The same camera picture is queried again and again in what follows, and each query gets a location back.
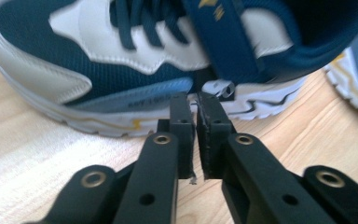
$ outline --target wooden floor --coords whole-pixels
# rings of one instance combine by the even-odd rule
[[[290,171],[337,168],[358,182],[358,111],[341,100],[322,72],[309,76],[296,101],[278,116],[234,124],[260,138]],[[0,223],[42,218],[71,175],[92,164],[120,170],[135,161],[139,138],[80,133],[28,106],[0,74]],[[180,181],[177,223],[232,223],[219,181]]]

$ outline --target yellow accent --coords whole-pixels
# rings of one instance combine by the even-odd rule
[[[201,0],[199,3],[199,8],[201,7],[214,7],[216,6],[217,0]]]
[[[222,5],[218,6],[213,14],[214,14],[214,19],[216,21],[220,21],[223,15],[225,15],[225,10],[223,9]]]
[[[344,77],[346,77],[349,81],[349,85],[350,85],[350,88],[351,88],[351,91],[352,91],[352,94],[355,95],[357,98],[358,98],[358,90],[355,88],[354,86],[354,80],[353,80],[353,77],[351,76],[351,74],[345,70],[345,68],[343,68],[339,63],[338,61],[342,58],[345,57],[345,53],[341,53],[340,55],[338,55],[335,60],[333,60],[331,62],[331,65],[336,68]]]
[[[131,127],[131,126],[122,126],[122,125],[112,124],[112,123],[108,123],[108,122],[105,122],[103,120],[94,119],[94,118],[79,119],[79,118],[76,118],[76,117],[68,116],[67,114],[64,115],[63,113],[61,113],[61,111],[55,110],[53,108],[51,108],[51,110],[53,110],[57,114],[62,115],[63,117],[67,117],[67,118],[72,119],[72,120],[94,121],[94,122],[97,122],[97,123],[101,123],[101,124],[103,124],[105,126],[111,127],[111,128],[123,129],[123,130],[127,130],[127,131],[139,131],[139,130],[141,130],[141,128],[142,128],[141,123],[144,122],[144,121],[164,119],[164,118],[161,118],[161,117],[150,118],[150,119],[133,119],[132,120],[132,127]]]
[[[339,60],[345,57],[345,53],[340,53],[334,60],[333,63],[338,63]]]

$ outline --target black bracket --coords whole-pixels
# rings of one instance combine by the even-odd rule
[[[358,223],[358,184],[335,169],[287,171],[254,136],[237,133],[219,100],[198,97],[197,134],[205,178],[222,179],[235,223]],[[195,124],[184,93],[171,99],[137,162],[116,173],[77,172],[38,224],[175,223],[177,180],[193,178]]]

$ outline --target shoe sole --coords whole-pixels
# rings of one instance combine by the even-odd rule
[[[351,48],[345,49],[324,70],[339,95],[358,109],[358,73]]]
[[[145,135],[155,132],[158,119],[167,119],[170,114],[168,107],[155,111],[112,114],[74,110],[64,105],[54,104],[28,91],[11,78],[10,72],[1,66],[0,71],[12,88],[30,105],[48,117],[67,123],[70,127],[84,133],[98,133],[113,137]],[[304,80],[305,78],[302,77],[283,84],[241,84],[236,87],[235,101],[222,102],[222,106],[231,119],[263,119],[276,115],[296,98]],[[194,95],[189,96],[192,105],[195,103],[194,99]]]

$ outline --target velcro strap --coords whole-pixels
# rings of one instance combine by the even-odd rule
[[[261,81],[241,16],[241,0],[182,0],[212,67],[235,84]]]

